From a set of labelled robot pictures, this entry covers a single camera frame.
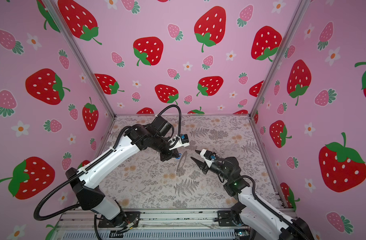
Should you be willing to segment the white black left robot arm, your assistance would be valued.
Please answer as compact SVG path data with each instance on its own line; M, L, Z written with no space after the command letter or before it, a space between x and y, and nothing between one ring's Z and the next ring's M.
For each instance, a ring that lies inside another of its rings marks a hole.
M178 110L178 132L169 138L166 134L174 127L163 118L163 113L175 108ZM114 145L89 164L66 172L67 180L47 194L37 205L33 217L37 221L45 221L61 215L74 208L92 211L101 215L114 227L123 226L128 219L122 207L116 201L108 198L99 188L100 182L120 164L131 156L148 148L160 155L162 162L179 157L178 148L188 143L188 138L181 133L182 113L178 105L164 108L154 120L147 125L136 124L121 129ZM55 213L41 216L44 204L59 190L70 185L77 197L78 203Z

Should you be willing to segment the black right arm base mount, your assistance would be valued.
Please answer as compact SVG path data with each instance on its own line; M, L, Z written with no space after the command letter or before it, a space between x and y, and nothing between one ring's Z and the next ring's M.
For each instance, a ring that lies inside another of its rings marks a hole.
M213 219L221 227L254 227L259 222L257 215L250 207L237 202L230 209L217 211L217 217Z

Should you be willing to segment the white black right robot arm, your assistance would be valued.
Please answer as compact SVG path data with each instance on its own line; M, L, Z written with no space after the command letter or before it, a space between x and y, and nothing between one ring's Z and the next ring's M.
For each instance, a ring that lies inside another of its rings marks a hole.
M224 181L227 194L238 200L232 208L236 219L251 227L267 240L313 240L308 224L301 218L293 219L273 207L256 193L255 180L241 174L235 157L220 158L216 153L196 150L204 161L192 160L204 174L212 172Z

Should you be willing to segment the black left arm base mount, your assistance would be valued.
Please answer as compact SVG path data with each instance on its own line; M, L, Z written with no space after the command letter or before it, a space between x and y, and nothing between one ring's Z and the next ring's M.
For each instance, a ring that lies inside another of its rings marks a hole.
M119 213L112 220L108 220L101 216L98 221L98 228L107 229L114 228L120 230L127 230L137 228L139 225L141 212L139 211L124 211Z

